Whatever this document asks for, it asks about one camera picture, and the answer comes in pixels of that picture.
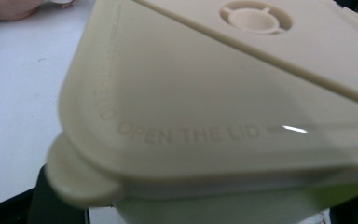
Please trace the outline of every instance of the human hand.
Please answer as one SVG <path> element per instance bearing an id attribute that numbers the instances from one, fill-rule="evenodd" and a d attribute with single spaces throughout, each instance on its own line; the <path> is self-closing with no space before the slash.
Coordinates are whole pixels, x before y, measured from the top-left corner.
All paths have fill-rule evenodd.
<path id="1" fill-rule="evenodd" d="M 0 0 L 0 21 L 17 21 L 36 12 L 45 0 Z M 72 2 L 62 7 L 71 6 Z"/>

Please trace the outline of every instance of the food container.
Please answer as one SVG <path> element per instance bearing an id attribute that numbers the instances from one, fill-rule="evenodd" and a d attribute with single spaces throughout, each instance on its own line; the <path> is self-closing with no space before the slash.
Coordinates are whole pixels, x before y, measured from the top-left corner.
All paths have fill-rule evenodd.
<path id="1" fill-rule="evenodd" d="M 358 195 L 356 24 L 330 1 L 96 1 L 50 185 L 130 224 L 295 223 Z"/>

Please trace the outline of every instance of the container lid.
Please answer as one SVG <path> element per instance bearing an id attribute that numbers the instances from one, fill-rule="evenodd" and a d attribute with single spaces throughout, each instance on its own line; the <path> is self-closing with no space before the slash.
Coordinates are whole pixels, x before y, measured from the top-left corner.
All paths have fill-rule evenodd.
<path id="1" fill-rule="evenodd" d="M 225 21 L 237 2 L 219 5 L 214 22 L 246 48 L 132 1 L 95 3 L 48 155 L 67 202 L 358 183 L 358 28 L 320 1 L 242 3 L 253 12 Z M 255 11 L 266 21 L 231 26 Z"/>

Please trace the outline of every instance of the person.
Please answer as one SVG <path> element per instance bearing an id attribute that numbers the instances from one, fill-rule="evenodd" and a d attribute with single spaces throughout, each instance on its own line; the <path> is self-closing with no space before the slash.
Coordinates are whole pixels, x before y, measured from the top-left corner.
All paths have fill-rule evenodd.
<path id="1" fill-rule="evenodd" d="M 45 0 L 0 0 L 0 21 L 17 21 L 29 17 Z"/>

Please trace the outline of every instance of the skin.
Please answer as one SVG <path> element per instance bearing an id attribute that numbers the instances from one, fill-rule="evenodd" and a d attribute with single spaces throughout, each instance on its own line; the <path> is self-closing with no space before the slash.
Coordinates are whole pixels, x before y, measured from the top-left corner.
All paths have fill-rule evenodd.
<path id="1" fill-rule="evenodd" d="M 31 16 L 44 0 L 0 0 L 0 21 L 17 21 Z M 63 4 L 69 7 L 72 3 Z"/>

